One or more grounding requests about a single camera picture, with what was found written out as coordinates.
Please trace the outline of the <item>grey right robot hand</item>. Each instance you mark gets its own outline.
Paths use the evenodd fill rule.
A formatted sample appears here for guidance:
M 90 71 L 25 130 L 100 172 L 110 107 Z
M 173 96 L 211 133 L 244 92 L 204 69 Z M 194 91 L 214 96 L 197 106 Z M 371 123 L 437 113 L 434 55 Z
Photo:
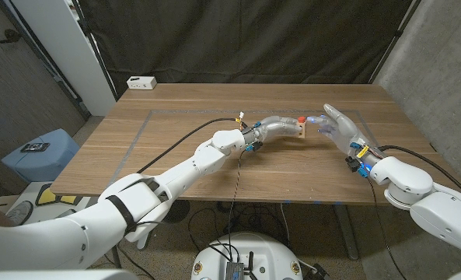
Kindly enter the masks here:
M 328 103 L 323 108 L 325 114 L 307 117 L 307 121 L 318 124 L 318 132 L 327 136 L 347 158 L 351 157 L 358 164 L 373 167 L 386 157 L 349 117 Z

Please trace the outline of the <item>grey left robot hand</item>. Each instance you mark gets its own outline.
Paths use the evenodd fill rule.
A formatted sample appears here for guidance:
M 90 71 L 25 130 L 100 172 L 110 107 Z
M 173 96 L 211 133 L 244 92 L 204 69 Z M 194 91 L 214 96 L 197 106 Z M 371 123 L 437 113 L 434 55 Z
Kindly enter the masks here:
M 298 136 L 301 132 L 302 128 L 295 118 L 270 116 L 264 118 L 258 127 L 243 133 L 243 137 L 246 144 L 251 144 L 279 135 Z

